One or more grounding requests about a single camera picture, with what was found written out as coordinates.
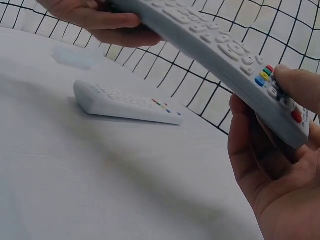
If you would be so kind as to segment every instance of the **hand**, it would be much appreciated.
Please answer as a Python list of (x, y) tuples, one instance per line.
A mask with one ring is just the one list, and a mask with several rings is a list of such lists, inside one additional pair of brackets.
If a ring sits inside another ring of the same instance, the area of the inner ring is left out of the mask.
[[(298, 104), (320, 113), (320, 75), (278, 66), (278, 84)], [(233, 95), (228, 152), (236, 181), (266, 240), (320, 239), (320, 127), (294, 150)]]
[(133, 13), (111, 13), (104, 0), (37, 0), (56, 18), (86, 29), (99, 41), (123, 47), (154, 46), (161, 38)]

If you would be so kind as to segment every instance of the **green button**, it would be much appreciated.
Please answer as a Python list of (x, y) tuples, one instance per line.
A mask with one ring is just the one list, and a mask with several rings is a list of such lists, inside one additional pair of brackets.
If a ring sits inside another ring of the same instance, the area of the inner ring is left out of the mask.
[(271, 71), (268, 68), (263, 69), (263, 71), (268, 74), (268, 76), (271, 76)]

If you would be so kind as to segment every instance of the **red button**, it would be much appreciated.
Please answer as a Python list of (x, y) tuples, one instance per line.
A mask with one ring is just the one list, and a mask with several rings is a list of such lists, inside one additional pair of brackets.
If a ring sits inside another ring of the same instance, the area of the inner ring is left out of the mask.
[(302, 116), (299, 110), (294, 110), (293, 112), (291, 112), (291, 116), (298, 124), (302, 122)]
[(270, 66), (270, 65), (266, 66), (266, 68), (267, 68), (267, 69), (269, 69), (271, 72), (273, 72), (273, 71), (274, 71), (273, 67), (272, 67), (272, 66)]

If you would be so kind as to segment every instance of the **grid wall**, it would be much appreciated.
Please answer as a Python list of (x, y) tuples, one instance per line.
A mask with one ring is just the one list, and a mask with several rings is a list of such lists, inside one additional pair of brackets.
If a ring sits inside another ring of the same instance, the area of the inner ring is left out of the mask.
[[(210, 16), (270, 65), (320, 73), (319, 0), (185, 0)], [(60, 21), (35, 0), (0, 0), (0, 27), (16, 29), (99, 52), (162, 89), (229, 134), (230, 89), (168, 42), (127, 48), (101, 43), (89, 32)]]

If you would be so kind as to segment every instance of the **white tablecloth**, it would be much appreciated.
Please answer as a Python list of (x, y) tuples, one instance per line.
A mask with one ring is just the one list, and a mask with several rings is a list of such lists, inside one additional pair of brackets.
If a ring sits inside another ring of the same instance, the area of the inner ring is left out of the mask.
[[(227, 136), (159, 89), (103, 59), (59, 65), (53, 47), (0, 28), (1, 240), (259, 240)], [(85, 79), (168, 100), (179, 126), (93, 117), (75, 102)]]

